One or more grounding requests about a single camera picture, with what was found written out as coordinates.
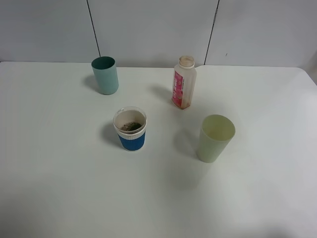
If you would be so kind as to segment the light green plastic cup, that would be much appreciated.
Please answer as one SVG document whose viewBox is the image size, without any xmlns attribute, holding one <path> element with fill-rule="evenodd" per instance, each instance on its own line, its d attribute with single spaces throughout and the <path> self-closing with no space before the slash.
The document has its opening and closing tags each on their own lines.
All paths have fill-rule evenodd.
<svg viewBox="0 0 317 238">
<path fill-rule="evenodd" d="M 204 118 L 200 129 L 197 149 L 198 158 L 205 163 L 213 163 L 234 137 L 235 126 L 222 115 Z"/>
</svg>

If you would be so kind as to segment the glass cup with blue sleeve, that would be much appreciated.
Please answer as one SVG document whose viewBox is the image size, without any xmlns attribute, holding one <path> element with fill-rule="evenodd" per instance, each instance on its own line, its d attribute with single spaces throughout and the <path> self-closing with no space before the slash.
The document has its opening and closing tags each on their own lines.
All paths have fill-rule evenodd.
<svg viewBox="0 0 317 238">
<path fill-rule="evenodd" d="M 137 151 L 144 146 L 147 116 L 138 107 L 124 107 L 113 117 L 113 126 L 124 149 Z"/>
</svg>

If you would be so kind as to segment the teal plastic cup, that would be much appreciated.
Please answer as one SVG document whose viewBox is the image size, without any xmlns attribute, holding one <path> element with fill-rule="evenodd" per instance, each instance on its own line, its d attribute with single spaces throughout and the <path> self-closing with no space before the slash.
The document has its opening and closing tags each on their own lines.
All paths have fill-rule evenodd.
<svg viewBox="0 0 317 238">
<path fill-rule="evenodd" d="M 95 80 L 104 95 L 114 94 L 118 88 L 116 62 L 112 57 L 99 57 L 91 63 Z"/>
</svg>

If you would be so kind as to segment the drink bottle with pink label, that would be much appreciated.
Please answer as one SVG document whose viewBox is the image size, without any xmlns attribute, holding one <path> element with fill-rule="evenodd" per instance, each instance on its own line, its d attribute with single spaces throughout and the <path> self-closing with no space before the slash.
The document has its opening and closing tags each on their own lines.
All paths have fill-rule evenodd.
<svg viewBox="0 0 317 238">
<path fill-rule="evenodd" d="M 174 67 L 172 102 L 180 109 L 191 105 L 197 72 L 192 56 L 181 56 Z"/>
</svg>

